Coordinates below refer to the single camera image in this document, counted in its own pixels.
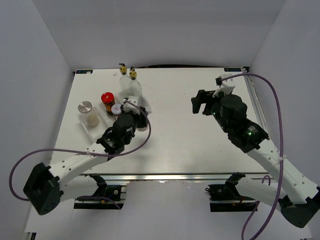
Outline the glass bottle with dark sauce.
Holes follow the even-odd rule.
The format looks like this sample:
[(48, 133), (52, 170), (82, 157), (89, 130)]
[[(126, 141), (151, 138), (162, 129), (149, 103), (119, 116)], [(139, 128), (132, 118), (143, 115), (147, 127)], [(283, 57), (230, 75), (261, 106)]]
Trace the glass bottle with dark sauce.
[(130, 82), (128, 84), (129, 96), (141, 99), (143, 97), (142, 86), (137, 80), (137, 72), (132, 66), (129, 71)]

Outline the small jar white lid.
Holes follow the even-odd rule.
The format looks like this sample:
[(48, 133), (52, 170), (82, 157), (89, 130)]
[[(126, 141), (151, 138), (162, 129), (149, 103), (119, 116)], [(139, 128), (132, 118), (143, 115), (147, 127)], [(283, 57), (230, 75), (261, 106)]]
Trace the small jar white lid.
[(116, 103), (111, 107), (112, 115), (116, 118), (122, 113), (121, 104)]

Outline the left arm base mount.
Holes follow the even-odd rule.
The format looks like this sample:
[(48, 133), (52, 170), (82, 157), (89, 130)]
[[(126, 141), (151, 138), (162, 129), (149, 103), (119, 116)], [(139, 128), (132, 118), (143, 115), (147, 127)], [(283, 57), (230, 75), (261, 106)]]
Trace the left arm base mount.
[(121, 210), (124, 206), (124, 186), (109, 185), (100, 175), (94, 173), (84, 175), (95, 181), (97, 189), (93, 195), (79, 196), (75, 199), (77, 210)]

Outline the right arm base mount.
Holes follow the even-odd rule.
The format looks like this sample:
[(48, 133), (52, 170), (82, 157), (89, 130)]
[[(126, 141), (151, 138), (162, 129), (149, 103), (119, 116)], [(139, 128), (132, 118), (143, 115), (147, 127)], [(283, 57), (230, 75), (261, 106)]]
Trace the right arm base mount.
[(223, 184), (210, 184), (205, 188), (209, 195), (211, 213), (235, 213), (256, 211), (257, 201), (248, 196), (240, 195), (236, 190), (239, 180), (246, 175), (233, 173)]

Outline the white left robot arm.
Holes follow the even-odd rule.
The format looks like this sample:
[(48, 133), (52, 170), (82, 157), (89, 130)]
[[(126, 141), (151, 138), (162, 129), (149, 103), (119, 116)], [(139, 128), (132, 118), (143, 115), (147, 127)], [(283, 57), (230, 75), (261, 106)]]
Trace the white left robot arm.
[(149, 126), (145, 107), (123, 104), (117, 120), (86, 151), (51, 165), (35, 165), (23, 188), (24, 194), (40, 216), (50, 213), (59, 203), (78, 197), (102, 199), (107, 184), (97, 173), (87, 170), (126, 155), (125, 146), (135, 137), (136, 129)]

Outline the steel lid white powder jar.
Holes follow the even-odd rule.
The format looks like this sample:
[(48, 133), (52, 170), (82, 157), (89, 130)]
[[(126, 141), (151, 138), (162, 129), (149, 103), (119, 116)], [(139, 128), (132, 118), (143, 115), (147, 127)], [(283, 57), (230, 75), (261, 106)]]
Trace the steel lid white powder jar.
[(99, 125), (100, 121), (98, 115), (93, 109), (93, 105), (90, 101), (82, 101), (78, 107), (78, 112), (80, 118), (84, 121), (84, 123), (90, 127), (95, 128)]

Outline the red lid sauce jar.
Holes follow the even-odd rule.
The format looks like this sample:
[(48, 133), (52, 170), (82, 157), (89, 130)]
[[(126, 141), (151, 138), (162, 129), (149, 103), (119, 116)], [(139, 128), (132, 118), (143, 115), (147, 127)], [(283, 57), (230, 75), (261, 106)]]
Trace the red lid sauce jar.
[(112, 106), (115, 104), (114, 94), (111, 92), (104, 92), (100, 98), (101, 102), (104, 104), (106, 113), (112, 116)]

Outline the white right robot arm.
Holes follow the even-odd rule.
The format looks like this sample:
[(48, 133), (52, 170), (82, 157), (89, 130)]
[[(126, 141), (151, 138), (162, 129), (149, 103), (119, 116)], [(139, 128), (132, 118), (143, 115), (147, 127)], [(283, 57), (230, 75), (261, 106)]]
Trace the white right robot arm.
[(231, 91), (199, 90), (191, 98), (192, 112), (197, 114), (205, 105), (203, 115), (213, 116), (231, 143), (259, 163), (268, 174), (281, 183), (279, 199), (273, 186), (252, 180), (235, 172), (224, 186), (214, 187), (213, 199), (236, 200), (248, 197), (272, 206), (298, 228), (304, 228), (320, 209), (320, 187), (304, 176), (269, 138), (257, 123), (247, 118), (247, 105)]

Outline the white shaker silver top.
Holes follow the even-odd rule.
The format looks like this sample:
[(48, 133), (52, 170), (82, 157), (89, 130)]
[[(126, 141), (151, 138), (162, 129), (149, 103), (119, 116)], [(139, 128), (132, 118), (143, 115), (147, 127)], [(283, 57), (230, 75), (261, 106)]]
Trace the white shaker silver top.
[(139, 132), (144, 132), (144, 131), (148, 130), (148, 127), (146, 126), (146, 127), (142, 127), (142, 128), (137, 128), (136, 130)]

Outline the clear glass oil bottle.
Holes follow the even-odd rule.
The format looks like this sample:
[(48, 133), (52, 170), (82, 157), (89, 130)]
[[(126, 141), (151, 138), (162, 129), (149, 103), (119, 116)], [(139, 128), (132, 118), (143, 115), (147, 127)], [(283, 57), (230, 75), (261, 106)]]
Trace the clear glass oil bottle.
[(123, 93), (123, 97), (128, 99), (130, 96), (133, 96), (133, 85), (131, 84), (131, 78), (128, 76), (127, 67), (124, 63), (120, 63), (119, 71), (121, 73), (121, 77), (119, 79), (121, 92)]

